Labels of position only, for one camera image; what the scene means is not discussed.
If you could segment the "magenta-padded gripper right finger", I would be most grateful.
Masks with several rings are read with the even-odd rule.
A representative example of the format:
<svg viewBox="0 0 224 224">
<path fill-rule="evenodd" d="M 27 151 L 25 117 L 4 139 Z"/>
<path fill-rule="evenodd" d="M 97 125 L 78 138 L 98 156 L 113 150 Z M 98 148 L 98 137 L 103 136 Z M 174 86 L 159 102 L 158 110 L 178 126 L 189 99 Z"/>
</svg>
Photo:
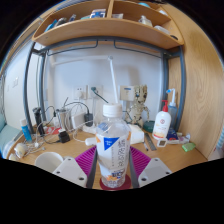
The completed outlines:
<svg viewBox="0 0 224 224">
<path fill-rule="evenodd" d="M 134 147 L 130 148 L 129 164 L 134 188 L 146 186 L 172 173 L 159 158 L 150 158 Z"/>
</svg>

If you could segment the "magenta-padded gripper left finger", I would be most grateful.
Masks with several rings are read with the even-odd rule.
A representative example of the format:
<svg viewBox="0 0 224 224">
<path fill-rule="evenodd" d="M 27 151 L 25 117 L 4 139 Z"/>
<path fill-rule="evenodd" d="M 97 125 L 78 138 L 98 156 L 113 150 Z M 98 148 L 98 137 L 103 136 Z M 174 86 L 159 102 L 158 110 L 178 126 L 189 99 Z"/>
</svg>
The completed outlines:
<svg viewBox="0 0 224 224">
<path fill-rule="evenodd" d="M 96 147 L 91 147 L 76 158 L 66 158 L 54 174 L 76 185 L 91 189 L 93 187 L 97 163 Z"/>
</svg>

